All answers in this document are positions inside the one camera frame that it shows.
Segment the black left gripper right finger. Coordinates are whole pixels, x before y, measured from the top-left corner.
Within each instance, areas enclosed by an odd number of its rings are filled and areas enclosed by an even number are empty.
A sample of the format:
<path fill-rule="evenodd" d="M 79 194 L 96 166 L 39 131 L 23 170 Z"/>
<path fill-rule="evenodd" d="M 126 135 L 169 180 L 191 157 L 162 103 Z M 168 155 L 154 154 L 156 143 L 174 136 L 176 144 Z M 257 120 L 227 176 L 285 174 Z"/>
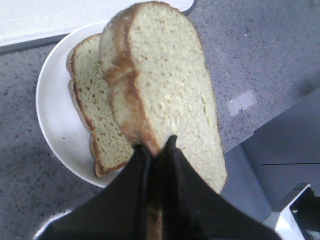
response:
<path fill-rule="evenodd" d="M 162 224 L 165 240 L 278 240 L 212 190 L 169 137 L 162 151 Z"/>

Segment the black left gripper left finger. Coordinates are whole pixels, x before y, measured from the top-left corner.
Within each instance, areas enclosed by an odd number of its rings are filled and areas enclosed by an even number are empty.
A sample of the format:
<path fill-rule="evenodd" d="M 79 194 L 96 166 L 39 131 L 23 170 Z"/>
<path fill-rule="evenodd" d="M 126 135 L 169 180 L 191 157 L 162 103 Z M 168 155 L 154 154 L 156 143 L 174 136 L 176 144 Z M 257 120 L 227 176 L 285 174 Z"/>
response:
<path fill-rule="evenodd" d="M 142 146 L 98 195 L 43 231 L 44 240 L 145 240 L 152 155 Z"/>

